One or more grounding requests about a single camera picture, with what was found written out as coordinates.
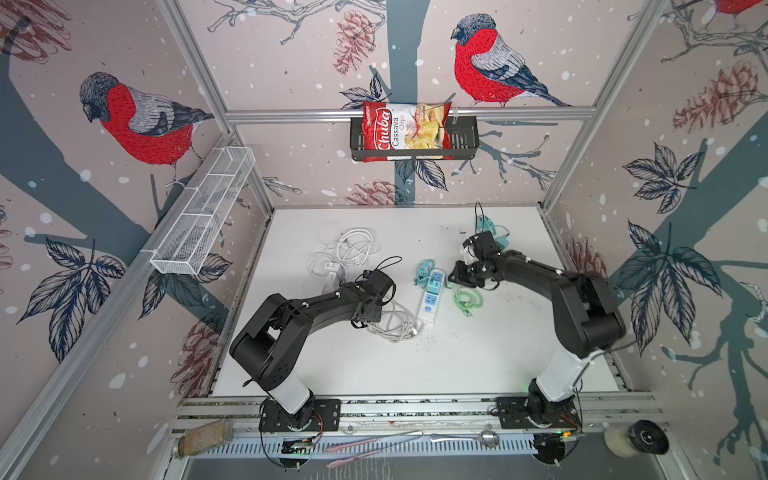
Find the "small white plug adapter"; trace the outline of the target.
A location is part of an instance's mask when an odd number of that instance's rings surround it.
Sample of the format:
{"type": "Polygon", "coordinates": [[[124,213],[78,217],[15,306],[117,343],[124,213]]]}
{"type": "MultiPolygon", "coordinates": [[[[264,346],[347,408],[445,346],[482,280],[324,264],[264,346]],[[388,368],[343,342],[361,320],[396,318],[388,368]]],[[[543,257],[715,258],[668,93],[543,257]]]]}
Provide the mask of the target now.
{"type": "Polygon", "coordinates": [[[347,276],[346,266],[329,253],[315,252],[307,263],[307,270],[312,277],[321,278],[331,273],[335,274],[340,282],[347,276]]]}

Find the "white blue power strip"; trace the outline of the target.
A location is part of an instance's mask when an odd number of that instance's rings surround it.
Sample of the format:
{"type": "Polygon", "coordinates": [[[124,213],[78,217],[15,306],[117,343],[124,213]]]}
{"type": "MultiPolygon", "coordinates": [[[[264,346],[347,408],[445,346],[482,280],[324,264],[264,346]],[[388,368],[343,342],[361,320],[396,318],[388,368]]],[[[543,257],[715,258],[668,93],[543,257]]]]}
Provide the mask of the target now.
{"type": "Polygon", "coordinates": [[[433,324],[436,319],[439,301],[442,295],[445,273],[433,269],[427,277],[424,294],[419,305],[417,318],[425,324],[433,324]]]}

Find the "purple power strip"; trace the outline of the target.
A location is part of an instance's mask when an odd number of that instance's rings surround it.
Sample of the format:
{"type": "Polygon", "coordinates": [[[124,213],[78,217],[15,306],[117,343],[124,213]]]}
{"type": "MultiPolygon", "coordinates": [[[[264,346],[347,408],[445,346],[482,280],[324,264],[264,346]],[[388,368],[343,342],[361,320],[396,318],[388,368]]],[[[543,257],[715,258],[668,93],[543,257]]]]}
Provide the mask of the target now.
{"type": "Polygon", "coordinates": [[[343,272],[329,271],[325,277],[322,293],[329,294],[337,291],[344,280],[345,274],[343,272]]]}

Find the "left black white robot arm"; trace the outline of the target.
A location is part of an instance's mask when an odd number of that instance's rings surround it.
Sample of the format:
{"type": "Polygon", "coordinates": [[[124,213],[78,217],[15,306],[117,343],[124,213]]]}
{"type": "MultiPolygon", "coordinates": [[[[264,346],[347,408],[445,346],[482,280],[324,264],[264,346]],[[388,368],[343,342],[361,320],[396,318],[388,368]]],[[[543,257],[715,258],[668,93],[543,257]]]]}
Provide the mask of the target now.
{"type": "Polygon", "coordinates": [[[379,269],[353,282],[307,299],[267,297],[229,346],[230,357],[287,417],[285,425],[302,429],[314,415],[314,393],[294,372],[306,340],[339,322],[365,328],[381,321],[383,307],[396,293],[395,282],[379,269]]]}

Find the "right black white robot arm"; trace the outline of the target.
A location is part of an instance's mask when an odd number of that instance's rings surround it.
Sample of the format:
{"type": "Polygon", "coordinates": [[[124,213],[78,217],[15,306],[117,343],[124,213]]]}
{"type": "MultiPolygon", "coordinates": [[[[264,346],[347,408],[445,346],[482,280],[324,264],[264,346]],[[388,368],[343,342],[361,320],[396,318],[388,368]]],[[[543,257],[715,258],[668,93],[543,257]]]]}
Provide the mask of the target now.
{"type": "Polygon", "coordinates": [[[462,247],[467,259],[455,263],[450,282],[468,288],[483,288],[489,280],[496,285],[509,282],[552,304],[559,346],[529,384],[525,402],[528,421],[549,427],[572,403],[589,364],[626,334],[608,281],[599,273],[568,272],[516,250],[503,251],[487,231],[469,237],[462,247]]]}

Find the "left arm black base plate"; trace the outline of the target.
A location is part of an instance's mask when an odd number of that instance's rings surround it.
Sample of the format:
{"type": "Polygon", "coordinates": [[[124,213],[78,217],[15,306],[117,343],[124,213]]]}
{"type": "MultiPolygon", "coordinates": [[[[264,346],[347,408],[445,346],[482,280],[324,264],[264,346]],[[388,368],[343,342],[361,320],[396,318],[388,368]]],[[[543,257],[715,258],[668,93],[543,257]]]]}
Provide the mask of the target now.
{"type": "Polygon", "coordinates": [[[274,399],[266,399],[260,407],[260,433],[335,432],[339,428],[339,399],[310,400],[296,413],[288,413],[274,399]]]}

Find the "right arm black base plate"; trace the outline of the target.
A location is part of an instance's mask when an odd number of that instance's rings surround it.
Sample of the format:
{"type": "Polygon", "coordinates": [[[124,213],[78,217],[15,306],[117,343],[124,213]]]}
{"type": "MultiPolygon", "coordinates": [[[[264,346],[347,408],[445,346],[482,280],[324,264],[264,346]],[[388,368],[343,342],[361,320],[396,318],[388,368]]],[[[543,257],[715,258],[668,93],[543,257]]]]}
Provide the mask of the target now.
{"type": "Polygon", "coordinates": [[[495,399],[494,412],[503,429],[580,429],[574,399],[549,402],[539,397],[502,396],[495,399]]]}

